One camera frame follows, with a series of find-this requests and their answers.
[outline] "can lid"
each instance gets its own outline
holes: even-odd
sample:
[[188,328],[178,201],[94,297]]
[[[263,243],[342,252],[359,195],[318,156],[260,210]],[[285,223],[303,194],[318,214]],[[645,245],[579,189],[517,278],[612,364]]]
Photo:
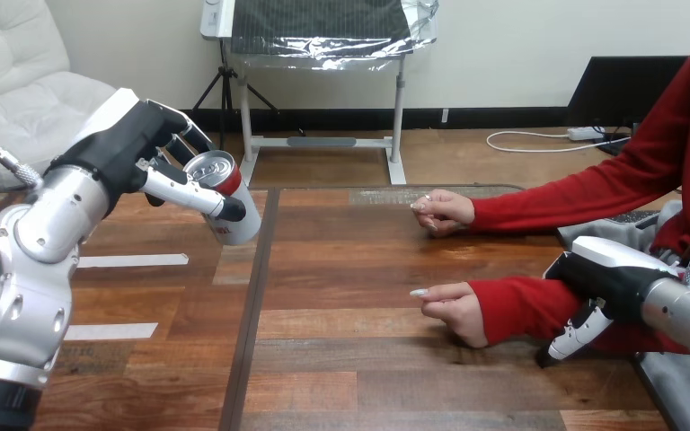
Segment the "can lid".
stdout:
[[191,171],[191,177],[209,187],[222,183],[231,174],[232,165],[227,159],[213,158],[200,163]]

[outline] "white power cord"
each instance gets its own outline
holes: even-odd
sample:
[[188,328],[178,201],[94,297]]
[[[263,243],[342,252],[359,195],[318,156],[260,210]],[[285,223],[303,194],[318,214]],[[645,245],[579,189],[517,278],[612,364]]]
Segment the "white power cord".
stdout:
[[507,131],[507,132],[494,133],[493,135],[490,135],[490,136],[488,136],[487,139],[485,139],[485,142],[488,144],[488,146],[490,148],[494,148],[494,149],[499,150],[499,151],[505,151],[507,153],[567,153],[569,151],[586,150],[589,148],[594,148],[596,146],[615,144],[617,142],[623,142],[623,141],[627,141],[627,140],[631,139],[629,137],[624,137],[621,139],[616,139],[615,141],[600,142],[598,144],[591,144],[591,145],[575,146],[572,148],[563,148],[560,150],[522,150],[522,149],[518,149],[518,148],[501,148],[500,146],[496,146],[496,145],[492,144],[491,138],[499,136],[499,135],[528,135],[528,136],[550,137],[550,138],[555,138],[555,139],[562,139],[562,138],[569,137],[569,136],[568,135],[544,135],[541,133],[532,133],[532,132]]

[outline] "power strip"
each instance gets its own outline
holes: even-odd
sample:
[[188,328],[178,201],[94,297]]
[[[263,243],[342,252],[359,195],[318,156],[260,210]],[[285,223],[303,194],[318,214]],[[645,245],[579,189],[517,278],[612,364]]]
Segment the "power strip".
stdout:
[[605,137],[605,128],[597,128],[602,133],[597,132],[594,128],[568,128],[567,136],[570,141],[590,141],[592,139],[601,139]]

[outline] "person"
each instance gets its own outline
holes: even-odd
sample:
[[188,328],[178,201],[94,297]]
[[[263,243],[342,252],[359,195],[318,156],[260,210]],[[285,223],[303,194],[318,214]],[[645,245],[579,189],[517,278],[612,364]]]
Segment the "person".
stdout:
[[[686,258],[690,248],[690,57],[621,154],[542,187],[496,198],[469,199],[435,190],[411,205],[420,226],[442,238],[459,231],[552,230],[617,216],[683,186],[683,209],[664,223],[650,253]],[[507,277],[433,286],[412,293],[422,312],[446,323],[471,347],[512,336],[553,339],[583,305],[559,280]],[[614,353],[688,353],[641,324],[611,326],[593,347]]]

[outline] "tripod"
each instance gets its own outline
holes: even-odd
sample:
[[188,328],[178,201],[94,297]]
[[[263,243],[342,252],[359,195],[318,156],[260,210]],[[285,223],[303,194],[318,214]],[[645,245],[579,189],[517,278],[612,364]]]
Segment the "tripod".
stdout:
[[[234,112],[234,107],[232,106],[231,102],[231,85],[230,85],[230,79],[231,78],[239,78],[239,75],[236,74],[233,68],[228,66],[228,62],[226,61],[226,49],[224,48],[224,42],[222,40],[219,41],[220,47],[221,47],[221,67],[218,68],[218,73],[215,78],[213,78],[213,82],[210,83],[208,86],[207,90],[205,90],[204,93],[202,93],[202,96],[199,97],[199,100],[197,101],[197,104],[194,105],[194,108],[192,108],[192,113],[195,114],[197,113],[197,110],[199,109],[199,105],[202,104],[202,102],[205,100],[206,97],[208,97],[208,94],[213,90],[213,87],[216,86],[218,83],[218,80],[221,78],[224,78],[221,88],[221,117],[219,119],[219,126],[220,126],[220,144],[219,148],[221,150],[224,149],[224,145],[226,143],[226,110],[229,112]],[[266,104],[266,106],[271,109],[271,112],[273,112],[275,115],[279,114],[279,110],[265,97],[263,97],[262,94],[260,94],[257,90],[252,88],[252,85],[247,84],[247,89],[252,92],[252,94],[255,94],[255,96],[260,99],[263,103]]]

